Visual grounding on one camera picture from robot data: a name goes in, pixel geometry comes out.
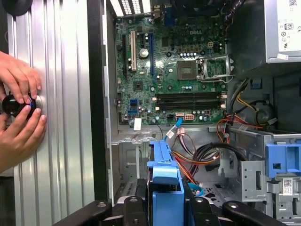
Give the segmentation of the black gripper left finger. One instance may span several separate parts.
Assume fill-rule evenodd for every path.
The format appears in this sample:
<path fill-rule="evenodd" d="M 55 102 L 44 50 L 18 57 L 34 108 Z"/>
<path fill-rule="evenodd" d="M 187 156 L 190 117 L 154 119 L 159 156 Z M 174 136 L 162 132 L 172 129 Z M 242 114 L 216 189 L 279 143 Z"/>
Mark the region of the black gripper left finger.
<path fill-rule="evenodd" d="M 148 226 L 147 183 L 138 179 L 132 195 L 120 197 L 113 206 L 96 200 L 55 223 L 55 226 Z"/>

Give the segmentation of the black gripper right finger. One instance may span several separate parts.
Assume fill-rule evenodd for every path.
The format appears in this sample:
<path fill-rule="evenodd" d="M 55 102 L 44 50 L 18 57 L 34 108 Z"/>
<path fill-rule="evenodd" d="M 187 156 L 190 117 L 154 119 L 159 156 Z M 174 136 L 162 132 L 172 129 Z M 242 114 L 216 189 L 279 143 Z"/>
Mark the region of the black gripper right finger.
<path fill-rule="evenodd" d="M 249 204 L 227 201 L 221 207 L 206 197 L 195 196 L 184 181 L 184 224 L 186 226 L 284 226 Z"/>

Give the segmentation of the person right hand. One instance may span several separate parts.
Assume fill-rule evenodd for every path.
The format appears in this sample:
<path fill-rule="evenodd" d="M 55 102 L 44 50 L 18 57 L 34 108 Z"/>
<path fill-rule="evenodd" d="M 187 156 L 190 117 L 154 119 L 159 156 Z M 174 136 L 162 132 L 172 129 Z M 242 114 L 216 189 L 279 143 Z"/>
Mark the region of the person right hand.
<path fill-rule="evenodd" d="M 9 126 L 9 116 L 0 115 L 1 173 L 30 158 L 43 141 L 47 117 L 37 108 L 27 119 L 30 110 L 29 105 L 25 106 Z"/>

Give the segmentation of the person left hand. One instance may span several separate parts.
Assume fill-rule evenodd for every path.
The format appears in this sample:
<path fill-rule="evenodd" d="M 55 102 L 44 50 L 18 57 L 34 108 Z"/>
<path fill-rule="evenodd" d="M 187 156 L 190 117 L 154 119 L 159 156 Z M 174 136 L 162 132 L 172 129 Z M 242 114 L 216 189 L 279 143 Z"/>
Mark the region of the person left hand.
<path fill-rule="evenodd" d="M 4 52 L 0 53 L 0 99 L 6 96 L 8 87 L 20 104 L 29 104 L 30 98 L 36 99 L 41 90 L 41 80 L 37 70 L 26 62 Z"/>

